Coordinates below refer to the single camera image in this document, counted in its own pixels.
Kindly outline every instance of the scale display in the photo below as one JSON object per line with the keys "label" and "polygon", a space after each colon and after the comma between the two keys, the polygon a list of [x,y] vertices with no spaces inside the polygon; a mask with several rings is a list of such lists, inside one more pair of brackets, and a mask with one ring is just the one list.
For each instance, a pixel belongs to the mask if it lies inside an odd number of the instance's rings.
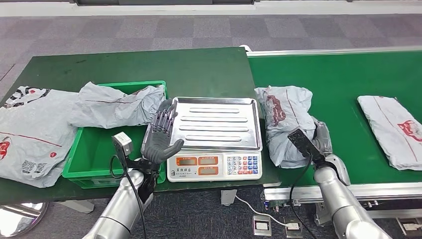
{"label": "scale display", "polygon": [[261,176],[260,151],[181,151],[167,160],[170,182],[256,180]]}

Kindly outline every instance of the robotic arm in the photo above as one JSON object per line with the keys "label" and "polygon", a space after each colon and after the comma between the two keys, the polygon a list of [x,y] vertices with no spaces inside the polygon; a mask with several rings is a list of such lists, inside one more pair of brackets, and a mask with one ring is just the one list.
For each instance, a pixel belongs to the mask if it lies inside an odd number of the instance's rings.
{"label": "robotic arm", "polygon": [[315,122],[317,136],[312,142],[299,128],[290,133],[288,138],[305,158],[310,157],[313,161],[314,180],[321,189],[338,238],[391,239],[347,188],[350,179],[343,161],[331,153],[328,129],[325,123]]}
{"label": "robotic arm", "polygon": [[142,158],[135,161],[129,159],[133,151],[132,140],[124,132],[112,137],[116,157],[126,177],[122,178],[116,193],[84,239],[129,238],[130,232],[143,216],[143,211],[152,201],[160,164],[179,152],[184,144],[180,139],[171,147],[168,146],[176,115],[171,100],[160,105],[145,133]]}

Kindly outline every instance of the white cable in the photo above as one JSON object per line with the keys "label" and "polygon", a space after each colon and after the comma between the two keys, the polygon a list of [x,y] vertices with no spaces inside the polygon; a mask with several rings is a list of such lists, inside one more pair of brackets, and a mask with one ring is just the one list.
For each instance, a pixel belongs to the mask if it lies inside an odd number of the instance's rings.
{"label": "white cable", "polygon": [[247,201],[245,201],[245,200],[243,200],[243,199],[240,199],[237,195],[235,195],[235,197],[237,198],[237,199],[239,199],[241,202],[244,202],[244,203],[246,203],[248,206],[249,206],[249,208],[254,212],[254,213],[256,213],[256,214],[259,214],[259,215],[263,215],[263,216],[269,216],[271,219],[273,219],[276,223],[278,223],[278,224],[280,224],[280,225],[282,225],[282,226],[285,226],[285,227],[289,227],[290,226],[290,223],[289,224],[284,224],[284,223],[281,223],[281,222],[279,222],[279,221],[277,221],[272,215],[270,215],[270,214],[265,214],[265,213],[259,213],[259,212],[257,212],[257,211],[255,211],[253,208],[252,208],[252,206],[247,202]]}

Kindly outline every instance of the printed logo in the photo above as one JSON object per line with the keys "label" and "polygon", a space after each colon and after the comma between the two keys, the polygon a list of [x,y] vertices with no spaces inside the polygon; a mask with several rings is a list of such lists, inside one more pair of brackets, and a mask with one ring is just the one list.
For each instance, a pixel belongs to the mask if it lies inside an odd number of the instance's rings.
{"label": "printed logo", "polygon": [[4,159],[7,155],[7,148],[10,146],[10,142],[6,141],[8,138],[9,137],[6,137],[2,142],[0,142],[0,160]]}
{"label": "printed logo", "polygon": [[281,109],[280,101],[273,95],[267,96],[267,102],[272,103],[273,108],[273,126],[277,126],[280,121],[286,118],[286,113]]}
{"label": "printed logo", "polygon": [[407,136],[412,137],[418,142],[422,142],[422,128],[420,128],[417,123],[413,122],[413,120],[408,120],[404,123],[398,123],[397,125]]}

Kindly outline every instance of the scale keypad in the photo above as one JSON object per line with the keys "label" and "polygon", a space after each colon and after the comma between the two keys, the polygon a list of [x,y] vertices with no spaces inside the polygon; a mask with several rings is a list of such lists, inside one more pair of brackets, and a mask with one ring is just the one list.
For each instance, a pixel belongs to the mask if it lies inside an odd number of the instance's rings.
{"label": "scale keypad", "polygon": [[227,174],[258,174],[258,156],[227,157]]}

